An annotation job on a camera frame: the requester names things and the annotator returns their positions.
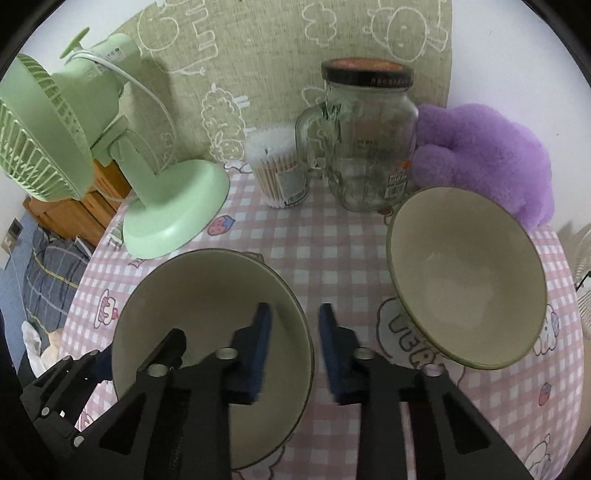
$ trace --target beige bowl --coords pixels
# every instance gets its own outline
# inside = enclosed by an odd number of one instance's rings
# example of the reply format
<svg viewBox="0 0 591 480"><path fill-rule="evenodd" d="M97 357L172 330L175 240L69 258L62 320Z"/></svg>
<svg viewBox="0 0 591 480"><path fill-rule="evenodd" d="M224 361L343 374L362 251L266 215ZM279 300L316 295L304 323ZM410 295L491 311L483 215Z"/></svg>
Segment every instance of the beige bowl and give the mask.
<svg viewBox="0 0 591 480"><path fill-rule="evenodd" d="M312 385L313 345L295 295L272 269L231 250L186 253L158 267L133 292L113 340L113 381L121 396L171 328L187 337L183 366L228 346L235 330L250 325L259 302L273 323L259 400L230 406L232 468L262 460L289 438Z"/></svg>
<svg viewBox="0 0 591 480"><path fill-rule="evenodd" d="M392 220L388 262L416 329L468 367L507 367L533 347L546 283L521 225L496 203L437 187L409 198Z"/></svg>

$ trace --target screw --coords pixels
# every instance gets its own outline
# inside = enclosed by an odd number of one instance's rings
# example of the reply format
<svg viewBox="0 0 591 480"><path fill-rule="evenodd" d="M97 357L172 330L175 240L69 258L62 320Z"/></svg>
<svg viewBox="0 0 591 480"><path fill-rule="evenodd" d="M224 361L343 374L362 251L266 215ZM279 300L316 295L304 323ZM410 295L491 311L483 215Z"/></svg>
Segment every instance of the screw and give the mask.
<svg viewBox="0 0 591 480"><path fill-rule="evenodd" d="M428 377L440 377L443 375L443 367L436 364L427 364L423 367L423 373Z"/></svg>
<svg viewBox="0 0 591 480"><path fill-rule="evenodd" d="M371 360L375 356L375 352L371 348L356 348L353 352L353 356L357 360Z"/></svg>
<svg viewBox="0 0 591 480"><path fill-rule="evenodd" d="M216 352L216 357L218 357L220 360L234 360L237 356L238 351L230 347L220 348Z"/></svg>
<svg viewBox="0 0 591 480"><path fill-rule="evenodd" d="M151 377L163 377L168 373L168 367L161 364L152 364L148 367L148 375Z"/></svg>

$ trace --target barcode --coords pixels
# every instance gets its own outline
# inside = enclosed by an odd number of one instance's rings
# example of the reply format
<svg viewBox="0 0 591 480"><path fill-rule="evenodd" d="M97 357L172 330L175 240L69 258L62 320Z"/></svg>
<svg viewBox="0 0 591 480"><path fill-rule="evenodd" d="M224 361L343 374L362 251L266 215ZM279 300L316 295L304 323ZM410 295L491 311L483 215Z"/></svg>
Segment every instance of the barcode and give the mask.
<svg viewBox="0 0 591 480"><path fill-rule="evenodd" d="M296 193L295 195L289 197L287 201L285 201L285 206L292 205L294 203L299 202L302 198L306 196L306 189L301 190L300 192Z"/></svg>
<svg viewBox="0 0 591 480"><path fill-rule="evenodd" d="M386 195L384 195L384 198L386 198L386 199L396 198L399 195L404 194L405 188L406 188L406 182L401 183L400 185L396 185L394 187L388 187L386 189Z"/></svg>

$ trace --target fan base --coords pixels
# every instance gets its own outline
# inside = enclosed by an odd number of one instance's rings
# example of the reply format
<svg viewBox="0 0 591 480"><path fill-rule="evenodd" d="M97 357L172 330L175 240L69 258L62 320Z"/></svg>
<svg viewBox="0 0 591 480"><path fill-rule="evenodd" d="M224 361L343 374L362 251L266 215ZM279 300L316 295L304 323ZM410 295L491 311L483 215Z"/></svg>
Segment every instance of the fan base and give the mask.
<svg viewBox="0 0 591 480"><path fill-rule="evenodd" d="M222 207L230 189L226 171L206 160L169 167L158 182L170 198L149 206L138 199L125 215L125 246L135 258L162 257L192 240Z"/></svg>

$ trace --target blue floor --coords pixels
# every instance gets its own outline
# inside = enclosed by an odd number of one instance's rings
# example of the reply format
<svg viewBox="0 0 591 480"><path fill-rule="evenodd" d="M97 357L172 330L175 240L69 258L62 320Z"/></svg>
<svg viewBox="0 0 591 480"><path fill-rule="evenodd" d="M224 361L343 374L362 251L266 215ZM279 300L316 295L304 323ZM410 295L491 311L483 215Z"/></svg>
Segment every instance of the blue floor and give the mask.
<svg viewBox="0 0 591 480"><path fill-rule="evenodd" d="M17 369L25 352L21 325L26 320L18 286L20 285L22 288L22 279L33 251L33 233L37 228L35 219L28 213L20 222L23 230L12 252L12 259L8 262L6 269L0 270L0 310L4 316L8 350Z"/></svg>

